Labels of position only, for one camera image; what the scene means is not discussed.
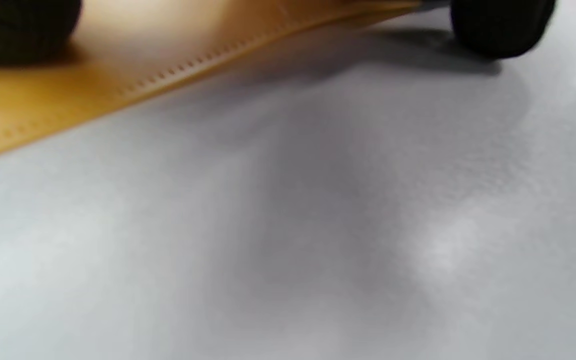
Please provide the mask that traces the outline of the person's right hand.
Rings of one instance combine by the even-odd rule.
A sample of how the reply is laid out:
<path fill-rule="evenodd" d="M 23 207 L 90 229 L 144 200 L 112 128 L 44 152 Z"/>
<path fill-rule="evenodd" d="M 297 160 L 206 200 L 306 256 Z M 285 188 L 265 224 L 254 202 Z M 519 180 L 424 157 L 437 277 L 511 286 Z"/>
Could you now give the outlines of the person's right hand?
<path fill-rule="evenodd" d="M 448 8 L 455 39 L 490 60 L 514 59 L 543 38 L 555 0 L 420 0 L 416 12 Z M 0 67 L 57 57 L 67 46 L 82 0 L 0 0 Z"/>

